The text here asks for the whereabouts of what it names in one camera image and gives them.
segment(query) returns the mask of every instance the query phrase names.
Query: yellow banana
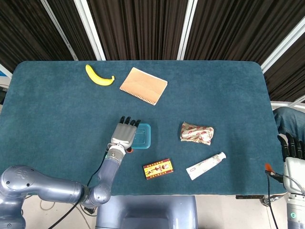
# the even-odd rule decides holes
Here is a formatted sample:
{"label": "yellow banana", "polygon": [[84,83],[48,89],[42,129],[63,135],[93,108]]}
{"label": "yellow banana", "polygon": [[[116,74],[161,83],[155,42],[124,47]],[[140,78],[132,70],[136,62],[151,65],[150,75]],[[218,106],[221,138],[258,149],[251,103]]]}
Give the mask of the yellow banana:
{"label": "yellow banana", "polygon": [[86,65],[86,72],[87,72],[88,76],[90,77],[90,79],[92,79],[92,81],[98,85],[108,86],[108,85],[112,84],[114,81],[114,75],[112,76],[111,79],[101,78],[100,76],[98,76],[95,73],[95,71],[92,69],[92,67],[88,64]]}

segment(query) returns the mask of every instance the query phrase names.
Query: white tube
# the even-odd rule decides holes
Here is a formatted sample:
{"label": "white tube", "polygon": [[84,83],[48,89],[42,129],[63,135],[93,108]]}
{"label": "white tube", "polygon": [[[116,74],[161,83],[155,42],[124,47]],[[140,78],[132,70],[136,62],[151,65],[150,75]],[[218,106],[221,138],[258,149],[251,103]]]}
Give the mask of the white tube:
{"label": "white tube", "polygon": [[193,165],[186,169],[187,173],[190,175],[191,180],[196,179],[201,174],[213,168],[215,165],[219,164],[223,159],[226,158],[224,152],[214,155],[196,165]]}

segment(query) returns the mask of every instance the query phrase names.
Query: red and yellow box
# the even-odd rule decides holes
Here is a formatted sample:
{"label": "red and yellow box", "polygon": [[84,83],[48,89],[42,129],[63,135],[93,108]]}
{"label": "red and yellow box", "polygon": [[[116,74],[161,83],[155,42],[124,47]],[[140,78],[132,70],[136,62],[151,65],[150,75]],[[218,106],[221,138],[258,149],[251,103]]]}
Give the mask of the red and yellow box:
{"label": "red and yellow box", "polygon": [[143,170],[146,179],[153,179],[159,176],[163,176],[173,172],[173,166],[169,158],[162,161],[156,161],[154,163],[143,166]]}

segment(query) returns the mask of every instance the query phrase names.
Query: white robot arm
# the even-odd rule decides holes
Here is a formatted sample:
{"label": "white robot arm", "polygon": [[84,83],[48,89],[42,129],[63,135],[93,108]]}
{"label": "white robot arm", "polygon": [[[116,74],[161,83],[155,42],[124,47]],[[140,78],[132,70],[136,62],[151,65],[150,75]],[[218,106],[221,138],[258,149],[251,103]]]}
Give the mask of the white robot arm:
{"label": "white robot arm", "polygon": [[282,145],[284,175],[271,172],[271,177],[282,180],[289,193],[287,201],[288,229],[305,228],[305,147],[302,141],[286,134],[288,144],[278,137]]}
{"label": "white robot arm", "polygon": [[81,203],[93,208],[106,203],[111,196],[111,186],[118,168],[131,150],[140,120],[123,116],[108,144],[108,153],[97,172],[98,185],[88,188],[77,181],[46,176],[28,166],[11,166],[0,177],[0,229],[24,229],[21,207],[29,193],[36,193],[46,201]]}

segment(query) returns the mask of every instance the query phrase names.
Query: notebook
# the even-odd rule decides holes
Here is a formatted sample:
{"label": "notebook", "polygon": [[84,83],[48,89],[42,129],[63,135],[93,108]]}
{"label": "notebook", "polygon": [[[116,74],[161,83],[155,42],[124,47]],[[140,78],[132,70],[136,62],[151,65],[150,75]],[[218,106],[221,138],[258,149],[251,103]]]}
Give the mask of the notebook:
{"label": "notebook", "polygon": [[120,90],[156,105],[166,86],[167,81],[132,68]]}

